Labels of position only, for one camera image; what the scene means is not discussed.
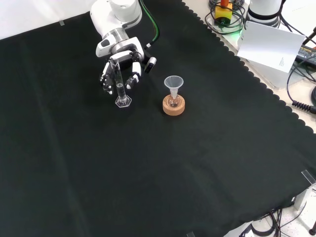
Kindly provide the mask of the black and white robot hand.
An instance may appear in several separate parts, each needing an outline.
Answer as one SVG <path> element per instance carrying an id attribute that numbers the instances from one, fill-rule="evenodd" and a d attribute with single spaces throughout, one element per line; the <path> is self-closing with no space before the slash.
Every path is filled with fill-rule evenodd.
<path id="1" fill-rule="evenodd" d="M 142 77 L 142 73 L 149 73 L 155 66 L 157 59 L 145 52 L 137 37 L 116 41 L 115 37 L 108 36 L 97 44 L 96 56 L 99 58 L 108 56 L 99 81 L 105 92 L 110 95 L 114 92 L 114 76 L 110 61 L 118 60 L 120 68 L 132 68 L 132 73 L 125 87 L 132 89 Z"/>

